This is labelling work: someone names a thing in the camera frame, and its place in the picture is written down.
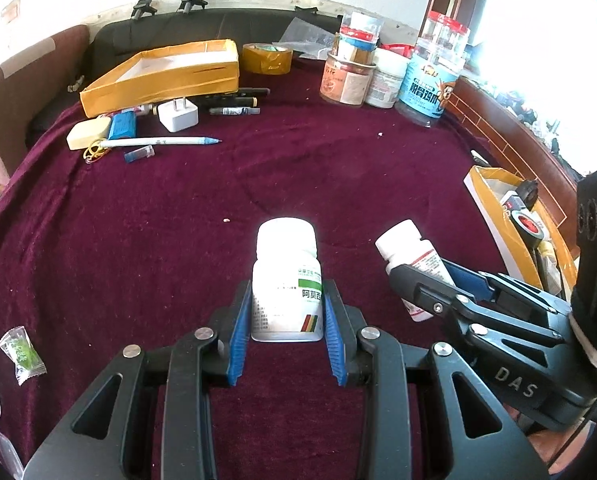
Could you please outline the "white bottle green label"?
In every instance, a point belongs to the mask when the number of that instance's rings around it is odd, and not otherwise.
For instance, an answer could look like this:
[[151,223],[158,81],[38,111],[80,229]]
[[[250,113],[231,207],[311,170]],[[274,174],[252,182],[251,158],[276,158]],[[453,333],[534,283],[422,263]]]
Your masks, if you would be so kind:
[[251,337],[258,342],[323,338],[323,285],[315,229],[274,218],[259,226],[252,275]]

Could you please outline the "small blue capped tube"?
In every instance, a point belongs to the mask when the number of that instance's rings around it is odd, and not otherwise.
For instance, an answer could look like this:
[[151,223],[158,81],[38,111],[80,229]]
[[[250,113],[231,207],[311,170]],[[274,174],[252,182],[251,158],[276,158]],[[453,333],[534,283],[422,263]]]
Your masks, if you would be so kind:
[[124,154],[124,161],[127,164],[131,162],[138,162],[140,159],[150,158],[155,155],[155,151],[152,145],[144,145],[141,148],[136,148],[130,152]]

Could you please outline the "green candy wrapper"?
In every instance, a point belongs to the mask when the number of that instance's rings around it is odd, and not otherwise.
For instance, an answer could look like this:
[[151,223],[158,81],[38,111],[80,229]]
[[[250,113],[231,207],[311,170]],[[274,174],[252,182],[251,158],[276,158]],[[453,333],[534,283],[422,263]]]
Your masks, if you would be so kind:
[[37,353],[24,326],[16,326],[0,338],[0,349],[13,362],[19,386],[29,378],[47,373],[46,364]]

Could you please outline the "white plastic jar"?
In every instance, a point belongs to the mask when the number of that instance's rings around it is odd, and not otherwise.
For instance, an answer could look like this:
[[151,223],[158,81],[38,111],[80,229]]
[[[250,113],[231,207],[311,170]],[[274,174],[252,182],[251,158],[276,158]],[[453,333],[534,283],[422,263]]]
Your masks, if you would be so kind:
[[386,49],[376,49],[374,72],[365,95],[368,105],[388,110],[395,105],[409,65],[409,58]]

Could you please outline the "blue label clear jar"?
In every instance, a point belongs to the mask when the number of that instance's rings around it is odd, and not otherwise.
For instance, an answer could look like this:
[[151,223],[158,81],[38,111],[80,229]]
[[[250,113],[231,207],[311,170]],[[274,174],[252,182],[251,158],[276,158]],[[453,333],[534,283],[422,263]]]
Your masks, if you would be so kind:
[[469,29],[429,11],[398,92],[396,110],[424,127],[443,116],[466,59]]

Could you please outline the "black round plastic part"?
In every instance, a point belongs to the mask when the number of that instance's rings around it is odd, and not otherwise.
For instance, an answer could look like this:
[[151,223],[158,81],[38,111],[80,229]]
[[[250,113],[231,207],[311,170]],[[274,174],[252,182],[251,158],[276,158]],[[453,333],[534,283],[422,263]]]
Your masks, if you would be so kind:
[[522,180],[515,190],[516,194],[528,210],[532,210],[539,197],[539,186],[536,180]]

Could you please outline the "dark sofa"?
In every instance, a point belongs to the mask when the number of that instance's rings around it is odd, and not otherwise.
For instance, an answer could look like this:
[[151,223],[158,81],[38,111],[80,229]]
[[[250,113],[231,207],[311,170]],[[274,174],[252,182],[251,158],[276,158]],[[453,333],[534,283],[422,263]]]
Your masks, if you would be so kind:
[[95,35],[76,25],[10,56],[0,64],[0,184],[8,184],[36,140],[76,102],[67,86],[79,77],[89,84],[140,51],[190,41],[270,44],[294,18],[327,32],[341,24],[315,9],[194,10],[111,23]]

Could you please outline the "black electrical tape roll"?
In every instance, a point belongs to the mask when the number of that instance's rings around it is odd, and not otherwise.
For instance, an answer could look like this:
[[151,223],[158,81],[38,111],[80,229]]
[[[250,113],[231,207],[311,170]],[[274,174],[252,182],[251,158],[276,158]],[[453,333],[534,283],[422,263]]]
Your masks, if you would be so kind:
[[510,220],[530,252],[535,250],[545,239],[545,234],[543,234],[539,224],[525,211],[512,210]]

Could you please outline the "maroon velvet tablecloth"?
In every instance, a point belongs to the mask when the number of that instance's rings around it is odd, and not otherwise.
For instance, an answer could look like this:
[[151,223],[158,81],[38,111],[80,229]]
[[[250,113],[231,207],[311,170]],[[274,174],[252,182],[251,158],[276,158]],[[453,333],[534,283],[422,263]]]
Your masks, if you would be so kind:
[[389,287],[375,240],[411,219],[443,258],[498,273],[504,263],[463,180],[478,142],[445,119],[432,129],[396,110],[339,106],[323,67],[247,76],[269,96],[257,116],[205,117],[213,146],[160,146],[93,164],[66,136],[71,106],[40,138],[0,198],[0,338],[24,326],[47,373],[19,386],[0,349],[1,430],[29,460],[127,344],[168,346],[230,304],[250,277],[268,219],[315,228],[325,276],[347,304],[426,347],[440,320],[416,323]]

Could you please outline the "white USB charger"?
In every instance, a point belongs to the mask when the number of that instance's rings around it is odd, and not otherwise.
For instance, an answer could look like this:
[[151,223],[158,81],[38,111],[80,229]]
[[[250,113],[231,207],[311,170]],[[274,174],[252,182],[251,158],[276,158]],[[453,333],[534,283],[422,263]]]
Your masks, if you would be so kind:
[[177,133],[199,125],[199,107],[187,98],[178,98],[158,104],[157,116],[170,133]]

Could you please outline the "white bottle red label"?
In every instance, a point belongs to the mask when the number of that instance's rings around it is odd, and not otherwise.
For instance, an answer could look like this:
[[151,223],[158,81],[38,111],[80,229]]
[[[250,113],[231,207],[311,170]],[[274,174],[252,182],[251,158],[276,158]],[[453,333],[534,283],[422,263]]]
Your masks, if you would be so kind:
[[387,275],[396,266],[409,264],[447,284],[455,284],[434,245],[421,235],[411,219],[403,220],[383,233],[375,241],[375,247],[386,262]]

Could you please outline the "red blue lid jar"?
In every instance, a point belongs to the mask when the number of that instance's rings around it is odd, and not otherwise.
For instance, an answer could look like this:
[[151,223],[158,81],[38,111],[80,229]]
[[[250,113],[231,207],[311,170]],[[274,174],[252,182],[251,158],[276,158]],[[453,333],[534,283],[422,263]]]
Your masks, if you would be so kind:
[[382,26],[380,18],[357,11],[346,13],[331,53],[343,62],[372,65]]

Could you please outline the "yellow rubber band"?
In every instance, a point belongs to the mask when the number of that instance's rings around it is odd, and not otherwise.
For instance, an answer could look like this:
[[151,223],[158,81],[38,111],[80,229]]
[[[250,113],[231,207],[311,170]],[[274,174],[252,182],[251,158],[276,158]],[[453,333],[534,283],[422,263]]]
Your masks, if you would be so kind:
[[108,154],[109,150],[110,148],[105,146],[102,140],[95,140],[85,149],[82,158],[86,164],[90,165]]

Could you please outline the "grey marker pen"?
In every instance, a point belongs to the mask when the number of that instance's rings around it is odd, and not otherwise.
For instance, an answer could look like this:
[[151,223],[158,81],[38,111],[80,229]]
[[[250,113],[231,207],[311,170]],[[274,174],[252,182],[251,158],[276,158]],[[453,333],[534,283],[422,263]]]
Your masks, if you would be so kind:
[[251,116],[259,115],[261,112],[260,108],[252,106],[221,106],[210,109],[212,116]]

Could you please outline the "empty yellow cardboard tray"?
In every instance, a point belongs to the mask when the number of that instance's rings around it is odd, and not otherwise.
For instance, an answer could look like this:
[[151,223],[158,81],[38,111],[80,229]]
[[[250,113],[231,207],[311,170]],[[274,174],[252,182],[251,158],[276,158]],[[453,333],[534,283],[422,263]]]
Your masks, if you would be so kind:
[[239,50],[231,39],[141,51],[80,92],[87,117],[186,96],[239,89]]

